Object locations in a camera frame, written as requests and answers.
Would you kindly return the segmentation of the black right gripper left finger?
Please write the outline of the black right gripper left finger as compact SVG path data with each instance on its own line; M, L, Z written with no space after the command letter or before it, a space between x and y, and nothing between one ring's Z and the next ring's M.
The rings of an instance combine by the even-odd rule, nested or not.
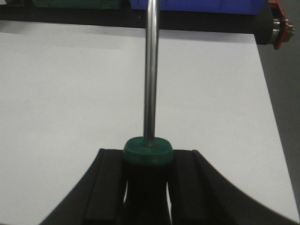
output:
M122 151L100 149L43 225L119 225L126 189Z

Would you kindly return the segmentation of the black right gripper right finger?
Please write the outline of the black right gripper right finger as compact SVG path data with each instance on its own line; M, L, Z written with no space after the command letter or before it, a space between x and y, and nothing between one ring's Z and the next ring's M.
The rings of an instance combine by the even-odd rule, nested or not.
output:
M295 224L245 194L196 150L175 150L169 194L174 225Z

